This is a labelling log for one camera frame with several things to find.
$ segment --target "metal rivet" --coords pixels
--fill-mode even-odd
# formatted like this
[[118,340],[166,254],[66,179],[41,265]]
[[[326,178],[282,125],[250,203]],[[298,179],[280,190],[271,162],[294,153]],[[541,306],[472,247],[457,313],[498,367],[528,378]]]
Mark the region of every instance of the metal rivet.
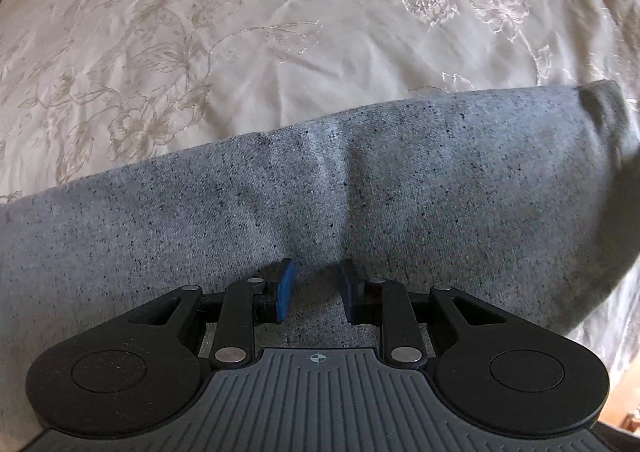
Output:
[[412,364],[422,358],[422,352],[414,347],[396,347],[391,351],[391,357],[396,362]]
[[216,360],[224,364],[236,364],[246,358],[246,352],[239,347],[223,347],[215,354]]

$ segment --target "wooden surface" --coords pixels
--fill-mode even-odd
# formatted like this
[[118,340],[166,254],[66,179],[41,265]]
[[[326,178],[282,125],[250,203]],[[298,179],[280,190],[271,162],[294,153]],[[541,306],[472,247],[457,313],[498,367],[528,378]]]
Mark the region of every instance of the wooden surface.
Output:
[[640,406],[640,355],[631,363],[620,383],[609,394],[600,421],[620,427],[628,414]]

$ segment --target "gray fabric pillow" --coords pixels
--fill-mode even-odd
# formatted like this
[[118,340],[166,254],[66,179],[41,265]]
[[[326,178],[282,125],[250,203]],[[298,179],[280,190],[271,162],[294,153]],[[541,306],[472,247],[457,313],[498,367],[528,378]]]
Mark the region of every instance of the gray fabric pillow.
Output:
[[0,207],[0,419],[52,344],[185,283],[298,265],[272,346],[372,344],[327,267],[450,283],[554,331],[603,301],[640,246],[638,138],[611,82],[366,106],[75,181]]

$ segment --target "ribbed rubber pad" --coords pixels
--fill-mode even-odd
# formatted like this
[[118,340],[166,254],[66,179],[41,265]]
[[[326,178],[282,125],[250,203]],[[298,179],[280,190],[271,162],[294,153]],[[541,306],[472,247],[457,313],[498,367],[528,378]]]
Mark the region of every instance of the ribbed rubber pad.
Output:
[[29,452],[606,452],[590,432],[546,440],[494,435],[463,421],[421,372],[372,349],[265,350],[216,374],[186,413],[148,434],[85,440],[43,433]]

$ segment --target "floral embroidered bedspread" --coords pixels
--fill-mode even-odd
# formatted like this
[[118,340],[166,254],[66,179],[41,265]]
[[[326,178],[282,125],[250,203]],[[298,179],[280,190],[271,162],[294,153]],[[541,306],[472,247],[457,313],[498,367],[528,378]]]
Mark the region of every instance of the floral embroidered bedspread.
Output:
[[0,200],[428,92],[613,78],[640,0],[4,0]]

